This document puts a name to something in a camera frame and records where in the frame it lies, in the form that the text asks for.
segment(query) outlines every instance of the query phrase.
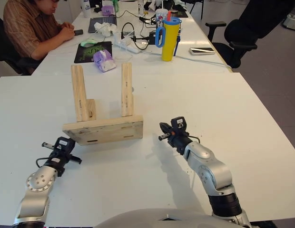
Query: desk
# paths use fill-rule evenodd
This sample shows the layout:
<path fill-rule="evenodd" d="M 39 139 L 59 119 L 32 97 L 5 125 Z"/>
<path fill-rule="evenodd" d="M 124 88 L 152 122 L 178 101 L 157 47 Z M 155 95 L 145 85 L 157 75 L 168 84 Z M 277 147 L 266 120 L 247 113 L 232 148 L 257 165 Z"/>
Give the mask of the desk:
<path fill-rule="evenodd" d="M 120 74 L 85 80 L 98 118 L 120 116 Z M 181 115 L 187 131 L 230 168 L 251 221 L 295 217 L 295 149 L 240 74 L 133 74 L 133 87 L 143 139 L 76 145 L 73 154 L 83 163 L 69 163 L 57 178 L 48 226 L 91 227 L 145 208 L 210 214 L 197 175 L 157 139 L 159 122 Z M 62 125 L 75 121 L 71 76 L 0 79 L 0 225 L 13 222 L 35 160 L 49 155 L 41 143 L 54 143 Z"/>
<path fill-rule="evenodd" d="M 134 12 L 137 14 L 138 5 L 136 2 L 120 2 L 120 11 L 118 16 L 121 15 L 125 10 Z M 92 11 L 92 17 L 99 16 L 97 13 Z M 189 53 L 189 48 L 193 47 L 211 47 L 210 42 L 206 38 L 203 31 L 199 28 L 196 22 L 193 20 L 191 15 L 188 13 L 189 18 L 182 18 L 182 34 L 181 41 L 178 45 L 177 54 L 183 57 L 191 59 L 199 59 L 217 63 L 223 63 L 221 57 L 218 54 L 210 56 L 193 56 Z M 76 36 L 72 40 L 65 42 L 59 48 L 51 51 L 40 66 L 33 73 L 34 76 L 49 76 L 49 75 L 70 75 L 70 65 L 74 63 L 76 52 L 78 49 L 78 44 L 87 38 L 94 38 L 95 40 L 103 40 L 102 35 L 89 34 L 87 33 L 89 27 L 90 19 L 84 18 L 83 14 L 80 13 L 79 16 L 73 22 L 75 29 L 82 29 L 84 35 Z M 118 19 L 118 30 L 121 31 L 122 26 L 126 22 L 131 22 L 136 30 L 136 35 L 140 33 L 142 28 L 142 22 L 138 18 L 134 17 L 129 13 L 125 13 L 123 17 Z M 142 34 L 148 36 L 149 32 L 155 30 L 154 28 L 147 29 L 144 27 Z M 113 37 L 106 38 L 106 41 L 112 41 Z M 149 46 L 146 51 L 161 53 L 161 49 L 157 48 L 155 45 Z M 113 46 L 113 57 L 120 54 L 121 50 L 119 47 Z M 171 62 L 164 62 L 161 60 L 160 56 L 152 56 L 145 53 L 133 54 L 133 58 L 130 60 L 133 64 L 133 72 L 135 74 L 140 74 L 142 72 L 149 72 L 151 74 L 162 74 L 169 75 L 183 75 L 192 74 L 193 72 L 200 73 L 224 73 L 229 72 L 228 68 L 225 66 L 215 66 L 212 64 L 193 62 L 189 60 L 183 60 L 174 58 Z M 85 74 L 101 74 L 101 72 L 95 67 L 94 63 L 82 64 Z M 121 72 L 121 62 L 117 62 L 117 68 L 111 70 L 104 75 L 120 74 Z"/>

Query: yellow tumbler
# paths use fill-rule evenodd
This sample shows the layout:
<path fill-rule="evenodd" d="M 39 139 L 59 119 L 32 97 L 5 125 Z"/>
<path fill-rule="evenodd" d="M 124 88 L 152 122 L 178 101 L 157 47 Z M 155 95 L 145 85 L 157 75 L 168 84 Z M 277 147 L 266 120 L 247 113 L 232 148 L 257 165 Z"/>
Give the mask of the yellow tumbler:
<path fill-rule="evenodd" d="M 173 58 L 180 23 L 179 18 L 171 17 L 170 21 L 164 20 L 164 26 L 158 27 L 156 30 L 155 45 L 162 48 L 163 61 L 171 61 Z M 162 32 L 161 44 L 159 44 L 160 32 Z"/>

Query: striped shirt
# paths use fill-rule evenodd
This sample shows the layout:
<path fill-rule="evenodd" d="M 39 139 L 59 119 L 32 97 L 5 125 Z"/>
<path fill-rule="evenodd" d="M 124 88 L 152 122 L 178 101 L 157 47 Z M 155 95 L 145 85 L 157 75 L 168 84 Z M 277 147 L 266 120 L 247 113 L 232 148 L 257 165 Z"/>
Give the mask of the striped shirt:
<path fill-rule="evenodd" d="M 53 15 L 45 15 L 28 0 L 8 0 L 4 9 L 5 32 L 21 57 L 31 57 L 40 42 L 59 32 Z"/>

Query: white bottle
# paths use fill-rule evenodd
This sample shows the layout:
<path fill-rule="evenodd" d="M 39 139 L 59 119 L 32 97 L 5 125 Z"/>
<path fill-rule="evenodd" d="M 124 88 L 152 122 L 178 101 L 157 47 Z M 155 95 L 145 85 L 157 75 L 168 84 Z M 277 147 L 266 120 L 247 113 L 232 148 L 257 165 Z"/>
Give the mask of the white bottle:
<path fill-rule="evenodd" d="M 85 18 L 91 17 L 89 0 L 81 0 L 81 7 Z"/>
<path fill-rule="evenodd" d="M 144 6 L 143 0 L 138 0 L 138 15 L 140 17 L 144 16 L 144 8 L 143 8 L 143 6 Z"/>

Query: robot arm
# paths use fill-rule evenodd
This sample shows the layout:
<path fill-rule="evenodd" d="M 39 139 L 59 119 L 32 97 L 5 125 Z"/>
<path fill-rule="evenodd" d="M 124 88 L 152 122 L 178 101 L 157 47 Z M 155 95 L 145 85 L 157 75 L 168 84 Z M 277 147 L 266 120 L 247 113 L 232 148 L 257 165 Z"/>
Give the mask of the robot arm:
<path fill-rule="evenodd" d="M 75 141 L 60 137 L 54 146 L 43 143 L 52 149 L 45 164 L 26 180 L 25 197 L 19 205 L 13 228 L 43 228 L 49 208 L 49 194 L 57 177 L 64 173 L 64 166 L 70 160 L 81 164 L 82 160 L 72 156 Z"/>
<path fill-rule="evenodd" d="M 240 207 L 229 168 L 216 159 L 207 147 L 190 139 L 184 117 L 172 119 L 171 124 L 172 126 L 160 123 L 164 135 L 160 136 L 159 140 L 167 139 L 197 173 L 208 194 L 212 215 L 251 228 L 246 212 Z"/>

